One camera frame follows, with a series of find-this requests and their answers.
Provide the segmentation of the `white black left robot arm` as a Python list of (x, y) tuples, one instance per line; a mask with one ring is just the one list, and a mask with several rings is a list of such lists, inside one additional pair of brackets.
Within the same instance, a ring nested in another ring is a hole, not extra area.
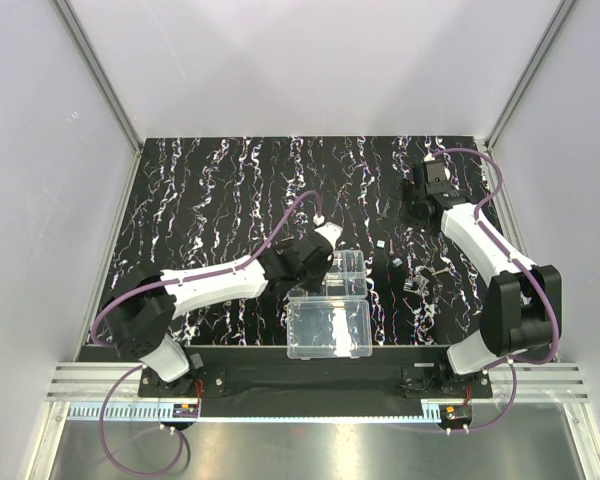
[(337, 239), (322, 226), (232, 262), (135, 277), (130, 290), (112, 293), (94, 326), (106, 327), (120, 359), (137, 361), (173, 383), (195, 370), (168, 333), (175, 318), (228, 301), (280, 297), (295, 287), (315, 290), (333, 265)]

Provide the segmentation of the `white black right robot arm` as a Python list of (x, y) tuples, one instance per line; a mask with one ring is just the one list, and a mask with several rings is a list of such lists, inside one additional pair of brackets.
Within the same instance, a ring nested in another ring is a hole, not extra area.
[(487, 286), (478, 329), (443, 354), (443, 392), (503, 363), (543, 365), (558, 353), (562, 333), (562, 278), (552, 265), (523, 255), (493, 226), (474, 200), (454, 187), (441, 153), (410, 166), (396, 182), (384, 216), (416, 231), (451, 240)]

